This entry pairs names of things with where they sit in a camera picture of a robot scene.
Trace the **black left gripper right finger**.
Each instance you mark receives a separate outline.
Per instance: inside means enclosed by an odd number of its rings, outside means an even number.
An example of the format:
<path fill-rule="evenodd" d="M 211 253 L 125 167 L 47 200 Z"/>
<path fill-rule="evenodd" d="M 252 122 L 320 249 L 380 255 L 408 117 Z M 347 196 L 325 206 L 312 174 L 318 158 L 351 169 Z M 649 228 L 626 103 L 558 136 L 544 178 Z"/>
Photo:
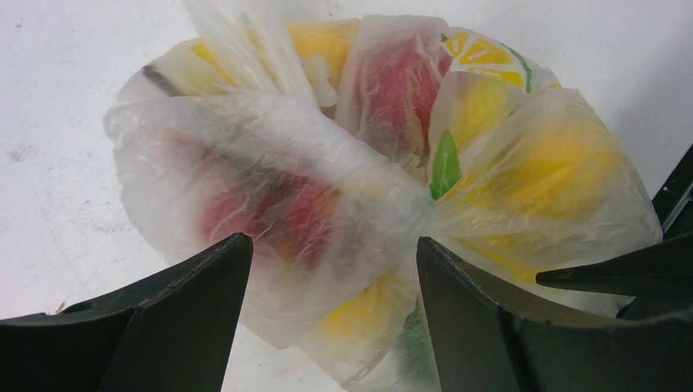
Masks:
<path fill-rule="evenodd" d="M 692 310 L 605 318 L 548 301 L 431 238 L 417 267 L 444 391 L 689 391 Z"/>

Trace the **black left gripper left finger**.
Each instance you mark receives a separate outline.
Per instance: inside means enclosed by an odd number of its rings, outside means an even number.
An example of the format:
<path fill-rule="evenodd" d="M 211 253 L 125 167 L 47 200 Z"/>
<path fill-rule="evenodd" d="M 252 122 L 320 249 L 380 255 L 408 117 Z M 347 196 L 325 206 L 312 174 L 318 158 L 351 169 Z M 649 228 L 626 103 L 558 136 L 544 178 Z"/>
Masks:
<path fill-rule="evenodd" d="M 220 390 L 252 256 L 234 234 L 58 314 L 4 319 L 2 390 Z"/>

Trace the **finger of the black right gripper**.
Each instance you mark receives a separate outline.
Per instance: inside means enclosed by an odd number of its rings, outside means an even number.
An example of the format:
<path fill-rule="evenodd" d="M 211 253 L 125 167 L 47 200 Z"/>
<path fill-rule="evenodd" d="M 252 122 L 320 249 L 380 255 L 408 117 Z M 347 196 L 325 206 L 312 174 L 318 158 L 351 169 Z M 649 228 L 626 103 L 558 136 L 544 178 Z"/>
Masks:
<path fill-rule="evenodd" d="M 545 287 L 632 296 L 621 319 L 648 319 L 692 307 L 692 149 L 654 197 L 664 240 L 595 265 L 542 272 Z"/>

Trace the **clear printed plastic bag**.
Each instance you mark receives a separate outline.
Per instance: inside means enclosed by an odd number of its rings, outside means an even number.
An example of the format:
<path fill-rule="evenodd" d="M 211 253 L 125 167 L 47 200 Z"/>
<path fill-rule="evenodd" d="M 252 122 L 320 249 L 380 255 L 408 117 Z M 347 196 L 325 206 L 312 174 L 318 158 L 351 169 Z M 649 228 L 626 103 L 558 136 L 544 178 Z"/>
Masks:
<path fill-rule="evenodd" d="M 430 16 L 287 23 L 266 1 L 188 1 L 197 37 L 104 118 L 127 215 L 177 263 L 253 240 L 242 324 L 344 390 L 440 388 L 421 237 L 561 305 L 626 296 L 539 272 L 660 242 L 642 179 L 550 69 Z"/>

